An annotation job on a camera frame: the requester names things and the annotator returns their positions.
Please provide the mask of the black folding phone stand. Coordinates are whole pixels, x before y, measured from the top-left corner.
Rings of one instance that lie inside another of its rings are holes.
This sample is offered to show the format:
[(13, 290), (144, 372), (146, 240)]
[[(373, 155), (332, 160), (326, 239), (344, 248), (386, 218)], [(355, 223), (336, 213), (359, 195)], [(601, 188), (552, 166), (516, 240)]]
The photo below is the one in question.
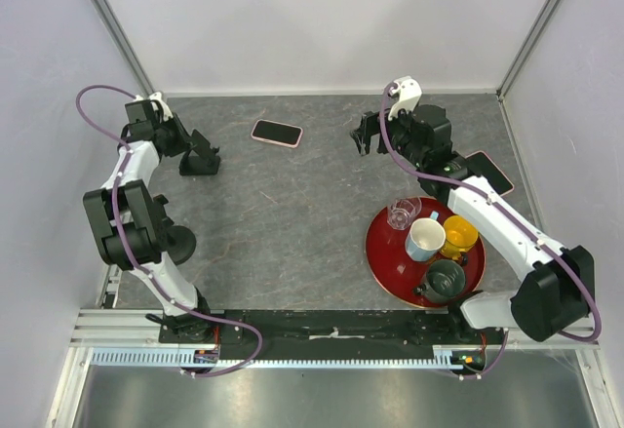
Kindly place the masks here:
[(187, 150), (182, 155), (178, 172), (182, 176), (216, 175), (220, 165), (219, 148), (211, 143), (198, 131), (190, 135)]

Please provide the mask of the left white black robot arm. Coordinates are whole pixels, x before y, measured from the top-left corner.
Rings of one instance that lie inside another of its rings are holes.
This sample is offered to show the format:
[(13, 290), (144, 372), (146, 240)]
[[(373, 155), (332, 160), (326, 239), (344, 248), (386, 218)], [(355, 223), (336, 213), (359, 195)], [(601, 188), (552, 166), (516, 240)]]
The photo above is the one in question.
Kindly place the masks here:
[(182, 176), (215, 175), (217, 148), (197, 130), (188, 132), (161, 93), (136, 97), (125, 106), (128, 124), (117, 136), (119, 160), (83, 205), (97, 250), (108, 265), (139, 278), (157, 297), (161, 314), (147, 319), (160, 326), (164, 343), (203, 343), (215, 326), (207, 300), (178, 270), (195, 252), (196, 237), (166, 214), (163, 195), (148, 191), (165, 157), (178, 157)]

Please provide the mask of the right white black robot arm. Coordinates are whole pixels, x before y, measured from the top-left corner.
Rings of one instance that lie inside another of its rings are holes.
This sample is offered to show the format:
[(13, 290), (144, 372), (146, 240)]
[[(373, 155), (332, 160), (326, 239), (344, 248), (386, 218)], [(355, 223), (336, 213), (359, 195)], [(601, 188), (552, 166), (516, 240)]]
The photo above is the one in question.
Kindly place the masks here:
[(521, 285), (514, 292), (480, 292), (466, 298), (447, 318), (448, 336), (465, 344), (482, 329), (517, 328), (535, 341), (591, 316), (594, 330), (583, 341), (596, 340), (603, 324), (595, 300), (594, 259), (583, 247), (564, 247), (529, 223), (502, 198), (511, 182), (482, 152), (468, 157), (454, 151), (451, 125), (436, 105), (416, 106), (397, 115), (383, 109), (368, 112), (350, 136), (358, 151), (390, 154), (423, 190), (448, 210), (477, 228), (505, 258)]

